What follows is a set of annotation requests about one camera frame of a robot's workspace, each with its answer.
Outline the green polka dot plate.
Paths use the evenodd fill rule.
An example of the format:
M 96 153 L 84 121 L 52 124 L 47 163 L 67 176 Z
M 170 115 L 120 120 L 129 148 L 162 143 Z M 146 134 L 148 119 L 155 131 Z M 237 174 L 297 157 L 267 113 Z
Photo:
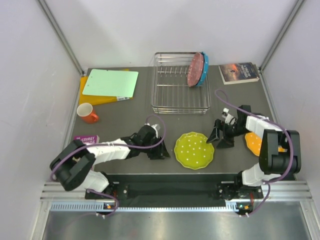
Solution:
M 182 134 L 175 142 L 173 152 L 176 160 L 187 169 L 206 168 L 214 159 L 215 149 L 208 138 L 198 132 Z

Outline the metal wire dish rack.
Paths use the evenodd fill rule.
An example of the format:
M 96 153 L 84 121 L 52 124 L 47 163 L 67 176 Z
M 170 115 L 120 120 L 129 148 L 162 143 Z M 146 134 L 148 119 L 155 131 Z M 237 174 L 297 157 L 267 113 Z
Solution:
M 157 52 L 154 54 L 151 106 L 157 114 L 205 114 L 211 106 L 205 61 L 200 85 L 188 86 L 188 70 L 195 52 Z

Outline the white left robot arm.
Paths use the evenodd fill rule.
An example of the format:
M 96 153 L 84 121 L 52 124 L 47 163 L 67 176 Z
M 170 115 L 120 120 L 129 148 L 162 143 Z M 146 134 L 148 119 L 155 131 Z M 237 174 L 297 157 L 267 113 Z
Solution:
M 159 125 L 146 123 L 138 132 L 114 141 L 88 144 L 73 140 L 49 165 L 65 191 L 85 189 L 109 198 L 113 183 L 104 172 L 92 167 L 112 160 L 127 160 L 144 153 L 150 160 L 163 160 L 170 155 L 164 138 L 159 136 Z

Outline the pink polka dot plate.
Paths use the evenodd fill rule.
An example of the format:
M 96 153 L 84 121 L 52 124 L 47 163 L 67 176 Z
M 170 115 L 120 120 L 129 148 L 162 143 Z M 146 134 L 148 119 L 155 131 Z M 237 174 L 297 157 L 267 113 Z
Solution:
M 204 56 L 201 52 L 196 52 L 188 68 L 187 84 L 194 87 L 201 79 L 204 69 Z

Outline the orange polka dot plate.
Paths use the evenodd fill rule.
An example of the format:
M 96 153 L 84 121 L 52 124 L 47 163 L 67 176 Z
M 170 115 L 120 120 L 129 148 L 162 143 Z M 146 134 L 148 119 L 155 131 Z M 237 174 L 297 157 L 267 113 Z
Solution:
M 262 139 L 253 132 L 246 133 L 244 136 L 247 148 L 257 157 L 260 156 Z

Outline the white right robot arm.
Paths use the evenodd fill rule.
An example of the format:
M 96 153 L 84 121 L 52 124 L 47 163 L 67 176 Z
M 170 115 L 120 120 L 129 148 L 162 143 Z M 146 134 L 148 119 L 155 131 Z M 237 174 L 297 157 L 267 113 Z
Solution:
M 234 147 L 235 137 L 254 133 L 261 139 L 258 163 L 236 176 L 233 192 L 239 198 L 245 198 L 252 187 L 259 187 L 265 182 L 281 177 L 286 171 L 290 174 L 300 172 L 301 145 L 300 134 L 295 130 L 283 130 L 270 123 L 263 115 L 253 115 L 250 105 L 241 105 L 237 117 L 229 114 L 229 109 L 222 111 L 223 119 L 216 119 L 214 128 L 207 139 L 210 144 L 219 141 L 218 149 Z

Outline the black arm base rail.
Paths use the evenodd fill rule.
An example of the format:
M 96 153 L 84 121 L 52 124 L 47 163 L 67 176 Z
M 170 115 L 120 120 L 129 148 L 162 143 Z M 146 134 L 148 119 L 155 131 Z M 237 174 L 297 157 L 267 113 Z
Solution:
M 214 200 L 263 198 L 260 186 L 245 186 L 240 174 L 194 173 L 194 174 L 110 174 L 109 181 L 99 192 L 90 187 L 87 199 L 111 195 L 119 200 L 138 196 L 205 196 Z

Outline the blue polka dot plate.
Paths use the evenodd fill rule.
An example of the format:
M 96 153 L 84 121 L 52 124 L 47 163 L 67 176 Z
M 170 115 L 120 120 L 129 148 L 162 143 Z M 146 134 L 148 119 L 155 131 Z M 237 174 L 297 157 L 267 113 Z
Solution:
M 205 52 L 201 52 L 202 56 L 203 56 L 203 59 L 204 59 L 204 62 L 203 62 L 203 70 L 202 70 L 202 74 L 201 74 L 201 77 L 198 81 L 198 83 L 195 85 L 196 87 L 200 87 L 204 84 L 205 82 L 205 79 L 207 77 L 207 74 L 208 74 L 208 69 L 209 69 L 209 57 L 208 55 L 205 53 Z

